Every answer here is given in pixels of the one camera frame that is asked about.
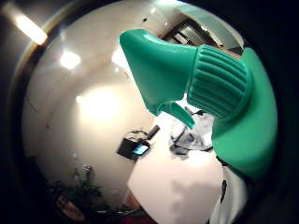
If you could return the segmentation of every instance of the white table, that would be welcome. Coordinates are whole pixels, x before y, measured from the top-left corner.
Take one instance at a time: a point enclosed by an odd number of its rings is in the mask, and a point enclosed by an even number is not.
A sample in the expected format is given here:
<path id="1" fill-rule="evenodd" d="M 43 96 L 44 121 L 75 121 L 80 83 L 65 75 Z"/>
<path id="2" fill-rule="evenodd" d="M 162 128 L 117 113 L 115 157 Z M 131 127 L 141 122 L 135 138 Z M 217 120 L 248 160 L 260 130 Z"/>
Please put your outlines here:
<path id="1" fill-rule="evenodd" d="M 169 150 L 172 118 L 158 119 L 161 130 L 140 158 L 128 187 L 159 224 L 206 223 L 221 195 L 221 164 L 214 152 L 191 151 L 183 160 Z"/>

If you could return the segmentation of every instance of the white wall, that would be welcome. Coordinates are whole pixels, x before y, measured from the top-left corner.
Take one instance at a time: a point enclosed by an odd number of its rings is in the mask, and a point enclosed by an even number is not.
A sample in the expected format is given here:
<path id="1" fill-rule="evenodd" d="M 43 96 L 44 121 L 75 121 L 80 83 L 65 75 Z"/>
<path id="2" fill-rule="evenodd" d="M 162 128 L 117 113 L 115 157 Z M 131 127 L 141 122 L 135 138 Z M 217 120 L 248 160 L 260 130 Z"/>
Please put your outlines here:
<path id="1" fill-rule="evenodd" d="M 46 178 L 72 183 L 74 168 L 88 164 L 108 202 L 121 202 L 134 165 L 115 151 L 126 132 L 147 130 L 153 116 L 132 82 L 111 62 L 119 47 L 117 37 L 135 28 L 162 36 L 185 18 L 159 1 L 122 1 L 80 18 L 52 42 L 32 75 L 22 115 L 25 153 L 37 156 Z M 81 64 L 72 70 L 62 67 L 65 50 L 75 52 Z M 108 107 L 113 110 L 103 114 Z"/>
<path id="2" fill-rule="evenodd" d="M 37 163 L 47 179 L 67 183 L 73 182 L 75 167 L 91 165 L 94 183 L 103 187 L 109 204 L 118 205 L 134 164 L 117 155 L 116 150 L 126 132 L 148 130 L 153 116 L 144 110 L 127 77 L 109 71 L 114 72 L 114 68 L 111 63 L 102 66 L 64 97 L 43 134 Z M 102 73 L 111 76 L 100 79 Z"/>

